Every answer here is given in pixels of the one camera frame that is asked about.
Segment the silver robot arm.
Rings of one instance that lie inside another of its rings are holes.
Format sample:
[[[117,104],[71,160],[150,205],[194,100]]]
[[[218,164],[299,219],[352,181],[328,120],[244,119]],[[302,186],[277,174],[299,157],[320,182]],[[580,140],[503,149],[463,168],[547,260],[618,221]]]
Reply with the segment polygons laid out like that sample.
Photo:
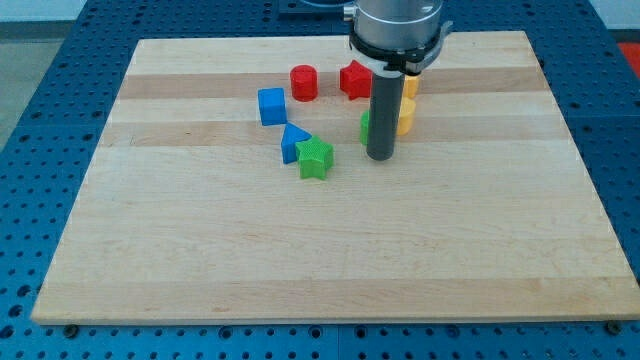
[[[453,23],[442,0],[354,0],[343,7],[349,48],[375,75],[417,76],[440,55]]]

